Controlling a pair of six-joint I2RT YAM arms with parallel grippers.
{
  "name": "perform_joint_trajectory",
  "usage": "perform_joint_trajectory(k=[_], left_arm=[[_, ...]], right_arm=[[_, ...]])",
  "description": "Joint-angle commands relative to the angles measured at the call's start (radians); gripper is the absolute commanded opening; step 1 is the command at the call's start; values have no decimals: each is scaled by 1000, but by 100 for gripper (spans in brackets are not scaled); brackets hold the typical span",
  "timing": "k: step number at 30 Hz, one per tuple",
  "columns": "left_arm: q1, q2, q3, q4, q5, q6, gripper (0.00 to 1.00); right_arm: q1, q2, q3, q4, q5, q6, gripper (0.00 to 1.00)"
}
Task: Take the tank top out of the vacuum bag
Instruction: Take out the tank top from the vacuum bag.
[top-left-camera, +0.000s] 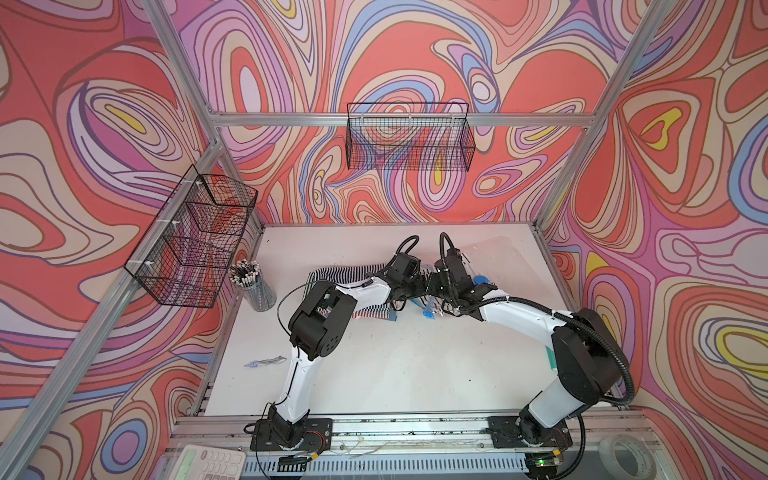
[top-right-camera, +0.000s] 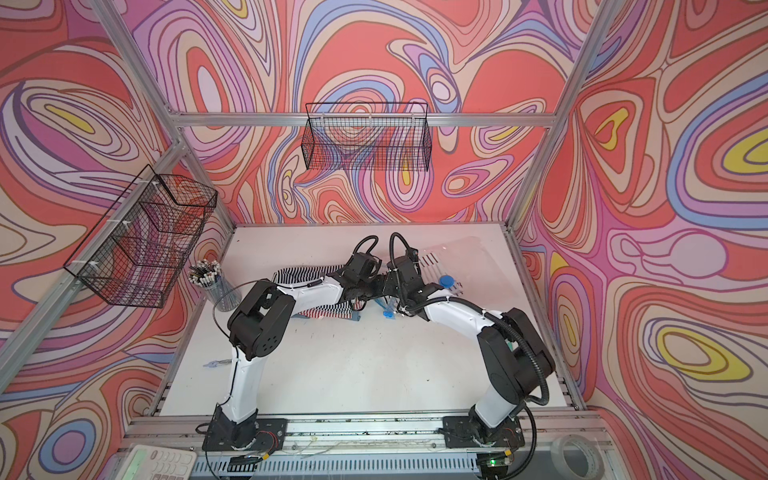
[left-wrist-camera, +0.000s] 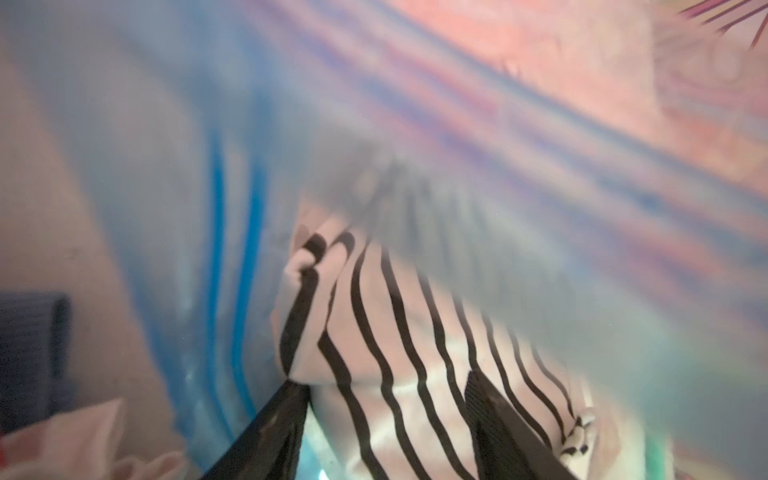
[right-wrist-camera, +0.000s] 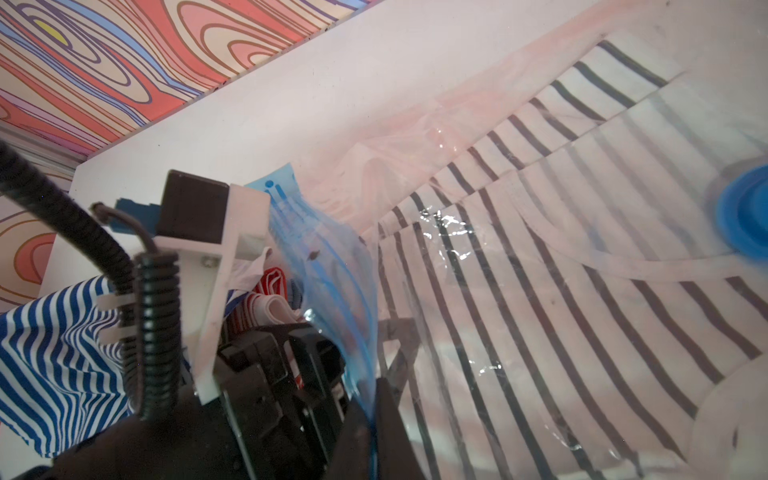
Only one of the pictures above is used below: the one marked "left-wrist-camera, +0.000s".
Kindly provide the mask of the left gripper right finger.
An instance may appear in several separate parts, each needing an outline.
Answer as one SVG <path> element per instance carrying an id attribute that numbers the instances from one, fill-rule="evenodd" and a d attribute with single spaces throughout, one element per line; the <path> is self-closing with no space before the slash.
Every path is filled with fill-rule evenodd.
<path id="1" fill-rule="evenodd" d="M 483 373 L 469 372 L 464 396 L 481 479 L 575 480 Z"/>

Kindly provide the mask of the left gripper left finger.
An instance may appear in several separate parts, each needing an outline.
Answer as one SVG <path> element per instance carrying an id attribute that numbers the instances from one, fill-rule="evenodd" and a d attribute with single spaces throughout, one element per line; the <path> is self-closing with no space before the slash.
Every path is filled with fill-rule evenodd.
<path id="1" fill-rule="evenodd" d="M 310 389 L 284 382 L 203 480 L 294 480 Z"/>

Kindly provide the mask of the black white striped tank top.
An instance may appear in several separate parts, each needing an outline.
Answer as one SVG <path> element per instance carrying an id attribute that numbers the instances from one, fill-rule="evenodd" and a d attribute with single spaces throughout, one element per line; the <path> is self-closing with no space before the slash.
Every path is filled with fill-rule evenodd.
<path id="1" fill-rule="evenodd" d="M 299 211 L 273 325 L 350 479 L 478 478 L 472 370 L 575 477 L 648 475 L 643 428 L 583 377 L 318 207 Z"/>

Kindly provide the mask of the grey-blue ribbed tank top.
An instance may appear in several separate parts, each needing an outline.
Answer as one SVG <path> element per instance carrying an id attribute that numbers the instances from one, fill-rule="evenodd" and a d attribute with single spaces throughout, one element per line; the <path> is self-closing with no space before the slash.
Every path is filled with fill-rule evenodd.
<path id="1" fill-rule="evenodd" d="M 70 312 L 70 299 L 63 293 L 1 294 L 2 432 L 32 425 L 71 406 Z"/>

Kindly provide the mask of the clear vacuum bag blue zip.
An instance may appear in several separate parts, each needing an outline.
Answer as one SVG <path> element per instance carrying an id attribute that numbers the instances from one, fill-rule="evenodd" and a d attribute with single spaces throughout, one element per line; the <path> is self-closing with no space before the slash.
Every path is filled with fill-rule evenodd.
<path id="1" fill-rule="evenodd" d="M 765 2 L 5 1 L 1 30 L 203 474 L 292 381 L 311 206 L 637 421 L 644 479 L 766 477 Z"/>

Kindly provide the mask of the red white striped tank top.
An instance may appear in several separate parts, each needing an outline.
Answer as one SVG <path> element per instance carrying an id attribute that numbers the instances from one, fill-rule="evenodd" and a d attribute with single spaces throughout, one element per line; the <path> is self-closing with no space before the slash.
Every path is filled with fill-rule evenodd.
<path id="1" fill-rule="evenodd" d="M 5 434 L 3 479 L 184 479 L 190 465 L 180 451 L 145 462 L 119 457 L 126 424 L 121 399 L 75 411 Z"/>

